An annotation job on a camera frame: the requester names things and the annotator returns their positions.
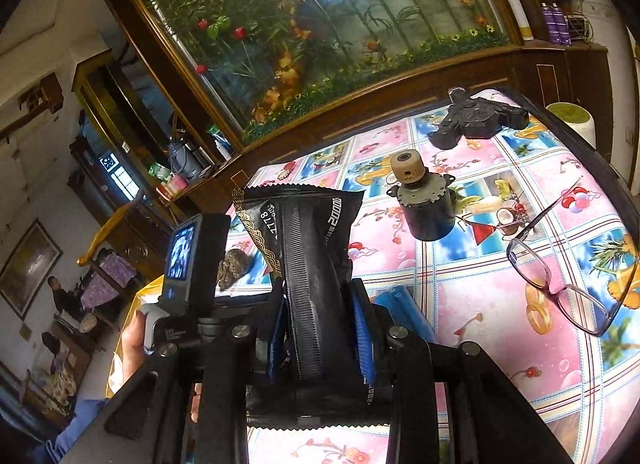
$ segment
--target hand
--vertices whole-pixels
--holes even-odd
[[[138,370],[145,362],[146,354],[143,348],[145,341],[146,316],[136,311],[131,323],[122,331],[122,384]]]

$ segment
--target screw head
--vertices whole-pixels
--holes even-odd
[[[236,325],[231,329],[234,338],[246,338],[251,333],[251,327],[248,325]]]
[[[462,351],[467,356],[477,356],[480,353],[480,345],[478,343],[474,343],[473,341],[465,341],[462,343]]]
[[[158,350],[163,358],[173,356],[177,351],[178,346],[175,343],[165,343]]]
[[[399,325],[393,325],[392,327],[389,327],[389,335],[394,339],[406,338],[408,334],[409,331]]]

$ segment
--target table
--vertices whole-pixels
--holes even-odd
[[[517,106],[495,90],[478,96]],[[538,120],[531,117],[525,130],[503,129],[490,140],[463,137],[457,147],[443,152],[430,144],[426,134],[436,130],[446,108],[357,134],[286,164],[265,166],[248,186],[296,183],[364,190],[364,202],[351,230],[349,256],[354,277],[363,279],[369,295],[393,285],[407,286],[441,344],[479,343],[574,461],[597,462],[640,399],[640,316],[636,311],[640,278],[634,279],[609,331],[600,339],[584,334],[527,286],[507,261],[505,248],[517,231],[504,237],[497,231],[476,245],[472,229],[456,225],[436,242],[415,240],[397,200],[386,195],[395,182],[390,154],[416,148],[429,170],[456,177],[452,187],[460,198],[500,196],[507,183],[529,220],[582,176],[580,186],[590,195],[589,205],[577,213],[559,206],[544,221],[544,234],[559,243],[556,255],[546,261],[554,277],[588,289],[607,306],[613,303],[609,290],[615,290],[617,282],[594,266],[611,267],[615,260],[625,260],[635,253],[633,242],[594,178]],[[232,222],[226,248],[242,249],[254,257],[254,264],[225,293],[268,292],[264,258],[233,208],[228,214]],[[473,220],[498,223],[496,213],[477,214]],[[527,309],[531,303],[538,308]],[[438,391],[438,420],[444,442],[448,431],[442,389]],[[302,462],[297,456],[303,457],[303,452],[306,458],[320,462],[327,448],[323,445],[336,444],[350,451],[336,454],[336,462],[384,462],[380,443],[384,436],[382,428],[285,434],[257,430],[250,440],[250,452],[260,456],[256,460],[260,464]],[[360,460],[355,460],[355,450]]]

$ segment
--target picture frame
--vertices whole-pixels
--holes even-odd
[[[0,294],[21,320],[62,256],[38,219],[28,227],[0,270]]]

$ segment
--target aquarium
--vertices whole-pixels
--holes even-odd
[[[492,0],[140,0],[249,144],[359,88],[509,43]]]

